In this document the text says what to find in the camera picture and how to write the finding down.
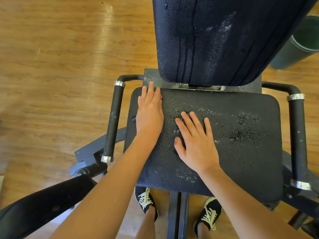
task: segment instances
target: black leather upholstery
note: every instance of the black leather upholstery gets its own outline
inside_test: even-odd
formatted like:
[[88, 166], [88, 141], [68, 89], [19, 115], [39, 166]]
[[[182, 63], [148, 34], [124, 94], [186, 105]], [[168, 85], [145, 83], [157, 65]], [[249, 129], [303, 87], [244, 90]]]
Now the black leather upholstery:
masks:
[[[208, 117], [224, 171], [262, 203], [277, 202], [282, 195], [280, 111], [269, 95], [161, 89], [164, 126], [148, 158], [138, 185], [201, 195], [212, 195], [196, 172], [178, 157], [173, 143], [181, 137], [175, 118], [194, 111], [203, 122]], [[132, 93], [124, 150], [136, 136], [135, 116], [141, 88]]]
[[153, 0], [159, 73], [170, 82], [252, 82], [317, 0]]

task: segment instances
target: white shoelace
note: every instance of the white shoelace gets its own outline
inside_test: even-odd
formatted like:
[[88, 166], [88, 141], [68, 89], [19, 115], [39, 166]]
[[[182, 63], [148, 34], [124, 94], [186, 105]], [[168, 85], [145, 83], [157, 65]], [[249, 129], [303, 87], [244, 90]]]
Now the white shoelace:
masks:
[[216, 217], [216, 211], [212, 210], [211, 208], [209, 208], [209, 210], [207, 210], [207, 207], [205, 207], [205, 210], [206, 210], [206, 214], [204, 215], [204, 217], [201, 220], [207, 222], [209, 224], [209, 226], [211, 227], [211, 229], [213, 231], [215, 231], [216, 226], [215, 226], [214, 220]]
[[138, 202], [142, 206], [143, 210], [145, 209], [147, 205], [153, 204], [150, 197], [148, 196], [149, 193], [150, 193], [150, 188], [146, 188], [146, 191], [138, 196], [138, 197], [141, 197]]

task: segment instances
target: person's right arm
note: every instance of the person's right arm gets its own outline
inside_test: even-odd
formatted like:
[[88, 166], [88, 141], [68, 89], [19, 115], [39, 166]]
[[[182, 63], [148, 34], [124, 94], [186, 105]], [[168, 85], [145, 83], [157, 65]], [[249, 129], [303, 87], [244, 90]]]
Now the person's right arm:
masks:
[[185, 124], [179, 118], [176, 118], [176, 124], [181, 131], [186, 149], [178, 137], [175, 138], [175, 149], [179, 157], [198, 173], [217, 198], [240, 238], [306, 238], [225, 174], [219, 165], [208, 118], [204, 119], [205, 132], [194, 112], [190, 112], [192, 120], [185, 112], [182, 112], [181, 116]]

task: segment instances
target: green bucket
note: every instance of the green bucket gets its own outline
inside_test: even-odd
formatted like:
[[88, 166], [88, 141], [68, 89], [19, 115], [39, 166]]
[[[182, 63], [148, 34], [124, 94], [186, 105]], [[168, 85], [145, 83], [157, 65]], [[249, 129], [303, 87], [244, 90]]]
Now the green bucket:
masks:
[[275, 69], [287, 68], [319, 52], [319, 16], [309, 15], [270, 62]]

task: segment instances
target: bucket rim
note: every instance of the bucket rim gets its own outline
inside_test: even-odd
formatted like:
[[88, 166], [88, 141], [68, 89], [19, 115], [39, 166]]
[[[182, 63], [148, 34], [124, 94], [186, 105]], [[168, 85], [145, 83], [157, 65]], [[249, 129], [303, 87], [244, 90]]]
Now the bucket rim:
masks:
[[[314, 17], [317, 17], [318, 20], [319, 20], [319, 15], [307, 15], [305, 18], [309, 17], [309, 16], [314, 16]], [[293, 45], [295, 45], [298, 49], [301, 49], [305, 52], [309, 52], [309, 53], [317, 53], [319, 52], [319, 49], [309, 49], [309, 48], [306, 48], [305, 46], [302, 46], [300, 43], [298, 43], [296, 41], [296, 39], [294, 38], [293, 35], [290, 36], [290, 41], [293, 43]]]

